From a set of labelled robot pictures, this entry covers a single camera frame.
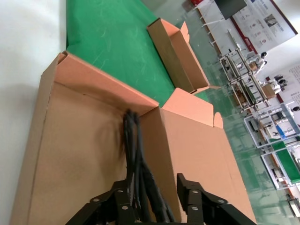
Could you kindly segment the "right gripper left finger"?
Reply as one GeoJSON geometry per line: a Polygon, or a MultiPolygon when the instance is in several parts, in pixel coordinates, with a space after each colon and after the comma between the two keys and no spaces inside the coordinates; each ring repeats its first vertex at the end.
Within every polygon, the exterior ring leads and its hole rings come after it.
{"type": "Polygon", "coordinates": [[[114,221],[119,224],[130,224],[135,221],[126,180],[114,182],[109,191],[92,198],[67,224],[106,225],[114,221]]]}

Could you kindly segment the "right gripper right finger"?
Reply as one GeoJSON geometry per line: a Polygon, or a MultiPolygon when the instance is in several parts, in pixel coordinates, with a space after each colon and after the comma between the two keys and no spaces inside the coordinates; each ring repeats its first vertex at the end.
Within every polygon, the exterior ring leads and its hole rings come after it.
{"type": "Polygon", "coordinates": [[[188,225],[248,225],[250,218],[226,199],[211,194],[200,183],[177,174],[177,195],[188,225]]]}

